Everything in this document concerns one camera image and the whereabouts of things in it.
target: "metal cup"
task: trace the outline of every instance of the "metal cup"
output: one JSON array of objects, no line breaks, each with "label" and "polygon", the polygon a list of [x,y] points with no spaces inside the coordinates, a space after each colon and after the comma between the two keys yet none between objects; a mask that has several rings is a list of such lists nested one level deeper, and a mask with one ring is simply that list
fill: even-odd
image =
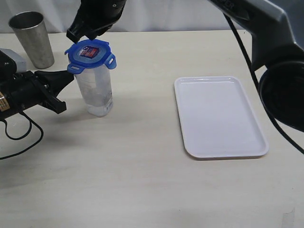
[{"label": "metal cup", "polygon": [[55,62],[44,17],[38,12],[22,12],[9,20],[29,59],[38,69],[52,66]]}]

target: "white backdrop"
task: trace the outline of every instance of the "white backdrop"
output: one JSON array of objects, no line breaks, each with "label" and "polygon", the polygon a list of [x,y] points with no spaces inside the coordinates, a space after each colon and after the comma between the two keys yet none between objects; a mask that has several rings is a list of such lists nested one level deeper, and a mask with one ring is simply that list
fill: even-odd
[{"label": "white backdrop", "polygon": [[[23,11],[44,14],[49,32],[64,32],[80,0],[0,0],[0,32],[12,32],[7,22]],[[111,31],[173,31],[227,29],[221,14],[207,0],[127,0],[122,18]]]}]

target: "white tray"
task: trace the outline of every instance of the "white tray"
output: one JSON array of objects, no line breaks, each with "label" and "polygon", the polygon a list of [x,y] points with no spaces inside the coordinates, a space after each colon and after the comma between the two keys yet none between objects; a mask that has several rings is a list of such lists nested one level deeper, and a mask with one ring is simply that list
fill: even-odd
[{"label": "white tray", "polygon": [[196,158],[259,157],[268,152],[241,83],[234,77],[182,77],[175,81],[181,131]]}]

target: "blue plastic lid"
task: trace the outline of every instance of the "blue plastic lid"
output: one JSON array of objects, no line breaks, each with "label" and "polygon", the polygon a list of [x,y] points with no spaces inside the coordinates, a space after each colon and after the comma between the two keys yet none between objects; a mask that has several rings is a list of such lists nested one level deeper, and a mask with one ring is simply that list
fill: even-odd
[{"label": "blue plastic lid", "polygon": [[112,54],[108,42],[98,39],[83,40],[73,44],[68,53],[70,64],[67,66],[68,72],[77,75],[81,74],[85,68],[91,69],[105,64],[108,69],[116,67],[116,58]]}]

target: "cable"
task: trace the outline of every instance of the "cable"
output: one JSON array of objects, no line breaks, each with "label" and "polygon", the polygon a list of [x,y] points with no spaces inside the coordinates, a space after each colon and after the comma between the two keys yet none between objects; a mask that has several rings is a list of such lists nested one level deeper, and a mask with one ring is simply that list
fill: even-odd
[{"label": "cable", "polygon": [[27,147],[26,149],[18,152],[18,153],[14,153],[14,154],[11,154],[11,155],[8,155],[8,156],[4,156],[4,157],[0,157],[0,160],[4,160],[4,159],[8,159],[8,158],[12,158],[12,157],[15,157],[15,156],[18,156],[26,151],[28,151],[29,149],[33,148],[34,146],[36,146],[39,142],[41,142],[42,138],[43,138],[43,135],[44,135],[44,132],[43,132],[43,129],[35,122],[33,121],[28,115],[26,115],[23,111],[20,112],[20,114],[22,116],[24,116],[30,123],[30,127],[29,127],[29,130],[22,136],[22,137],[19,137],[19,138],[12,138],[12,137],[9,137],[8,134],[7,134],[7,121],[6,120],[0,120],[1,122],[3,122],[5,124],[5,134],[12,140],[20,140],[20,139],[23,139],[25,138],[26,136],[28,136],[28,134],[31,132],[31,129],[32,129],[32,124],[34,126],[36,126],[39,130],[40,130],[40,137],[39,139],[33,143],[32,145],[30,145],[29,147]]},{"label": "cable", "polygon": [[[253,83],[255,84],[255,87],[256,87],[256,90],[258,91],[258,79],[257,79],[257,76],[254,72],[254,70],[252,69],[252,64],[251,64],[251,61],[250,61],[250,58],[249,58],[249,55],[246,51],[246,48],[243,44],[243,41],[241,39],[241,37],[239,36],[238,34],[238,31],[236,29],[236,27],[234,26],[232,20],[230,19],[230,17],[228,17],[226,14],[224,14],[235,38],[237,39],[237,42],[238,42],[238,45],[240,46],[241,48],[241,51],[244,55],[244,58],[245,58],[245,61],[248,65],[248,68],[249,68],[249,71],[250,71],[250,75],[252,77],[252,80],[253,80]],[[302,154],[304,154],[304,149],[299,146],[292,138],[289,137],[289,135],[280,127],[280,125],[278,124],[278,122],[275,120],[275,118],[265,109],[267,115],[268,115],[268,118],[270,119],[271,123],[273,124],[273,126],[278,130],[278,132],[290,143],[292,144],[299,152],[301,152]]]}]

